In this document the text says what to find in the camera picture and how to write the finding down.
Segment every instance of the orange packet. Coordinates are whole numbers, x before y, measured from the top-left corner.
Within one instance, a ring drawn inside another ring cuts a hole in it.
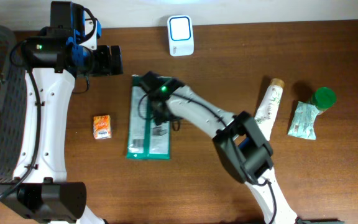
[[[93,136],[95,139],[111,138],[110,115],[93,117]]]

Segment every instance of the brown cap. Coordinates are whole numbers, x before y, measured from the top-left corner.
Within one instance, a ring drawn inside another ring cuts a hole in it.
[[[281,88],[284,88],[284,81],[279,79],[279,78],[274,78],[270,82],[270,85],[276,85],[276,86],[279,86]]]

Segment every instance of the green cap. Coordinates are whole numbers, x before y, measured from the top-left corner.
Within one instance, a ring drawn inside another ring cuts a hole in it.
[[[326,110],[336,102],[336,95],[332,89],[322,87],[313,94],[312,100],[319,109]]]

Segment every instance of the white backdrop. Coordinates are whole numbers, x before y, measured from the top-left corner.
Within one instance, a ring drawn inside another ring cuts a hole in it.
[[[0,25],[39,30],[49,25],[51,0],[0,0]],[[358,0],[77,0],[102,27],[165,26],[188,14],[193,25],[358,19]]]

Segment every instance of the wooden table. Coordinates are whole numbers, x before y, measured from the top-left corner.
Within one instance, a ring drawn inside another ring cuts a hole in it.
[[[125,158],[131,75],[153,70],[235,113],[254,114],[270,79],[284,80],[270,143],[288,203],[307,220],[358,223],[358,21],[196,26],[194,34],[194,54],[174,58],[165,27],[103,30],[99,44],[121,46],[125,74],[91,78],[89,92],[71,97],[65,141],[68,181],[86,184],[92,211],[110,223],[262,220],[210,138],[186,121],[172,132],[170,161]],[[321,86],[336,92],[337,103],[316,120],[317,140],[287,136],[296,102]],[[84,87],[76,81],[76,90]],[[112,139],[93,139],[96,114],[112,117]],[[34,221],[0,203],[0,222]]]

